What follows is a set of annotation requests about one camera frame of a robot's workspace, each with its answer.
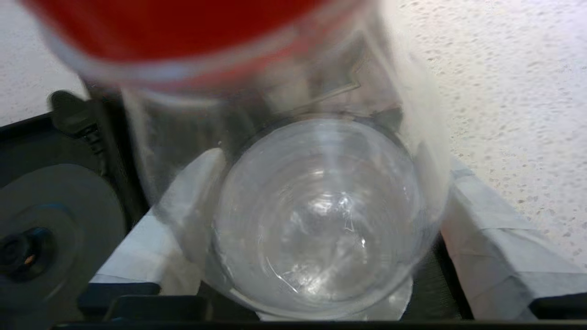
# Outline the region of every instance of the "clear glass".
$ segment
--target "clear glass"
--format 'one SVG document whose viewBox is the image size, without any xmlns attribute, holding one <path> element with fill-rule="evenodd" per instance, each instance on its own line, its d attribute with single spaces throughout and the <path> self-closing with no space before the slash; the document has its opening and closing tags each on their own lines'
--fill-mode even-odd
<svg viewBox="0 0 587 330">
<path fill-rule="evenodd" d="M 123 88 L 156 214 L 205 281 L 257 311 L 363 311 L 438 233 L 448 152 L 434 86 L 390 2 L 364 3 L 238 78 Z"/>
</svg>

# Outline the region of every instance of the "black knob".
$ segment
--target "black knob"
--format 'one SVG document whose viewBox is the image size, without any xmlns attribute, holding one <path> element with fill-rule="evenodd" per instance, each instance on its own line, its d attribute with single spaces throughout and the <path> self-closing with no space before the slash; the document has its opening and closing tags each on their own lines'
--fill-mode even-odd
<svg viewBox="0 0 587 330">
<path fill-rule="evenodd" d="M 47 270 L 55 256 L 53 235 L 33 228 L 0 241 L 0 274 L 15 282 L 31 280 Z"/>
</svg>

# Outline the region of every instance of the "textured white wall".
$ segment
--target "textured white wall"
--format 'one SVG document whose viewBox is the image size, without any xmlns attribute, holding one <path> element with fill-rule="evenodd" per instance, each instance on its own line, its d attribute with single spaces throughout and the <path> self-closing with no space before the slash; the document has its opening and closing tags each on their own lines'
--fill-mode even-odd
<svg viewBox="0 0 587 330">
<path fill-rule="evenodd" d="M 587 269 L 587 1 L 399 0 L 436 74 L 451 151 Z M 79 79 L 0 1 L 0 125 Z"/>
</svg>

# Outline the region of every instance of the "red lid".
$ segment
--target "red lid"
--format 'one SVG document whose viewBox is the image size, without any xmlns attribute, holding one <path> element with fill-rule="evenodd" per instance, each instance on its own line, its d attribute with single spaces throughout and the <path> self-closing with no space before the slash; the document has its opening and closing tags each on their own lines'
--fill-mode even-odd
<svg viewBox="0 0 587 330">
<path fill-rule="evenodd" d="M 202 55 L 274 31 L 329 0 L 23 0 L 93 58 L 137 62 Z"/>
</svg>

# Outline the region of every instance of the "glass jar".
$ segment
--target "glass jar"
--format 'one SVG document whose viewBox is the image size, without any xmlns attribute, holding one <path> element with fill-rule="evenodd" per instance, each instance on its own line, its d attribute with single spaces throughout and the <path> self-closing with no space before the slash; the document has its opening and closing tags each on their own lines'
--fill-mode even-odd
<svg viewBox="0 0 587 330">
<path fill-rule="evenodd" d="M 447 195 L 443 117 L 395 13 L 316 2 L 180 59 L 104 61 L 45 35 L 121 86 L 147 198 L 206 282 L 271 315 L 353 318 L 409 278 Z"/>
</svg>

